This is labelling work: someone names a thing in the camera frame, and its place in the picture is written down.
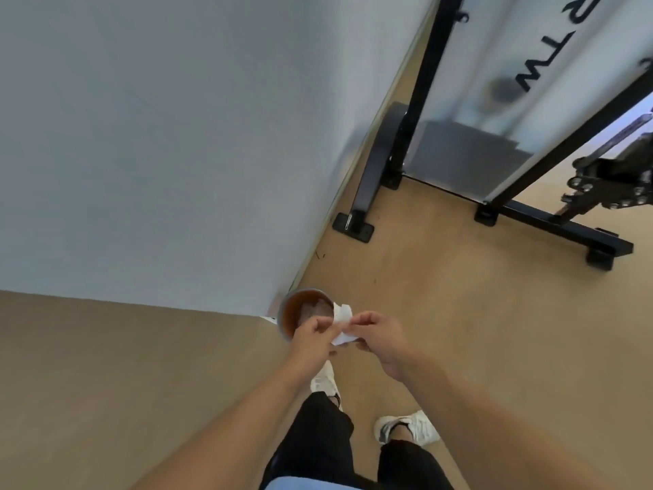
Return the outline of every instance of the beige floor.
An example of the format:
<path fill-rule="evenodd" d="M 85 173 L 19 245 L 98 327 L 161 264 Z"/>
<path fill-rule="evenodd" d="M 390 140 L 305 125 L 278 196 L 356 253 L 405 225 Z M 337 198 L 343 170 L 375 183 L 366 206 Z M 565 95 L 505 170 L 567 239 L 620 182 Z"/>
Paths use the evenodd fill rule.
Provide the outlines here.
<path fill-rule="evenodd" d="M 397 99 L 409 98 L 418 62 Z M 564 167 L 552 175 L 564 177 Z M 549 178 L 521 199 L 551 209 L 559 194 Z M 584 264 L 579 246 L 504 219 L 488 229 L 472 221 L 473 209 L 412 181 L 381 189 L 371 243 L 327 230 L 302 285 L 357 311 L 397 315 L 424 350 L 620 487 L 653 487 L 651 213 L 586 216 L 637 243 L 604 274 Z M 126 488 L 261 379 L 285 347 L 251 317 L 0 293 L 0 487 Z M 356 424 L 356 467 L 374 476 L 373 420 L 415 403 L 370 355 L 347 349 L 334 367 Z M 432 450 L 464 488 L 445 447 Z"/>

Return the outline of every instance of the black lettering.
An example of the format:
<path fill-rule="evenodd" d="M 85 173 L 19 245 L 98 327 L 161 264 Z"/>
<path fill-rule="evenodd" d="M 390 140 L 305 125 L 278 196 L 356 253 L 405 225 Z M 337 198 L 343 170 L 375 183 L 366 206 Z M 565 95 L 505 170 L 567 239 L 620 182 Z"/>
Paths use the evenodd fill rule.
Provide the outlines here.
<path fill-rule="evenodd" d="M 549 38 L 548 36 L 544 36 L 542 38 L 542 42 L 544 44 L 549 45 L 551 48 L 553 48 L 553 53 L 551 53 L 551 56 L 547 60 L 526 60 L 526 62 L 524 62 L 526 68 L 530 73 L 519 73 L 515 76 L 515 80 L 519 83 L 524 91 L 530 91 L 530 86 L 526 82 L 527 79 L 536 81 L 540 78 L 540 73 L 537 67 L 548 67 L 551 65 L 556 56 L 558 56 L 560 50 L 567 44 L 575 32 L 576 31 L 571 31 L 568 33 L 559 43 L 556 40 Z"/>
<path fill-rule="evenodd" d="M 590 15 L 592 10 L 596 8 L 596 6 L 599 4 L 599 1 L 601 0 L 592 0 L 592 3 L 590 3 L 590 6 L 587 7 L 587 10 L 585 10 L 581 15 L 578 15 L 578 11 L 581 9 L 585 1 L 587 0 L 574 0 L 573 2 L 567 3 L 565 8 L 562 9 L 563 14 L 567 12 L 567 10 L 570 10 L 569 20 L 572 24 L 580 24 L 585 22 L 587 16 Z"/>

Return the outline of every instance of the white paper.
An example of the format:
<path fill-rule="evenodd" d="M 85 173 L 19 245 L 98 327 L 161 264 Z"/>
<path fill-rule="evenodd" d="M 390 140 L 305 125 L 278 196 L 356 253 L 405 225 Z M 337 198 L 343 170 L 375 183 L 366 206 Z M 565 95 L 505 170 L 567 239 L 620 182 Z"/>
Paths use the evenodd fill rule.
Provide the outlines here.
<path fill-rule="evenodd" d="M 352 316 L 353 313 L 351 312 L 351 307 L 349 304 L 343 304 L 342 306 L 339 306 L 338 304 L 333 303 L 333 321 L 346 321 L 348 323 Z M 334 338 L 331 341 L 331 344 L 334 346 L 339 346 L 340 344 L 352 342 L 355 339 L 357 339 L 357 337 L 352 337 L 351 335 L 347 335 L 344 332 L 340 332 L 340 335 Z"/>

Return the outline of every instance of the hand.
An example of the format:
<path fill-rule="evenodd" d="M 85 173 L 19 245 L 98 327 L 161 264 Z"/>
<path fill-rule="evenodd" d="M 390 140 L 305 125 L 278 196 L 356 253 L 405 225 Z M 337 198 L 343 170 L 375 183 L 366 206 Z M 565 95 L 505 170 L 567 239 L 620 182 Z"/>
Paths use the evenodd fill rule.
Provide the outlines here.
<path fill-rule="evenodd" d="M 365 311 L 353 316 L 343 331 L 359 337 L 356 346 L 376 354 L 383 371 L 391 378 L 402 381 L 402 365 L 412 351 L 399 320 L 374 311 Z"/>
<path fill-rule="evenodd" d="M 329 355 L 335 354 L 331 341 L 345 325 L 346 322 L 334 323 L 331 317 L 313 316 L 295 330 L 284 366 L 300 385 L 311 381 Z"/>

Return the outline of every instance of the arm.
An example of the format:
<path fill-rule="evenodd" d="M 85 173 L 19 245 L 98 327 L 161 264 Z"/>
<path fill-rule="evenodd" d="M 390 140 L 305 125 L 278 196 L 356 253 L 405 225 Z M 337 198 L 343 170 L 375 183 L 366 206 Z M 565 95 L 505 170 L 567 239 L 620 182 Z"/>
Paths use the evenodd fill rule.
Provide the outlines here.
<path fill-rule="evenodd" d="M 360 337 L 359 348 L 376 354 L 386 373 L 410 390 L 472 489 L 614 488 L 564 447 L 416 352 L 396 319 L 361 313 L 345 332 Z"/>
<path fill-rule="evenodd" d="M 213 420 L 132 490 L 244 490 L 299 391 L 329 358 L 341 327 L 313 317 L 295 331 L 282 366 Z"/>

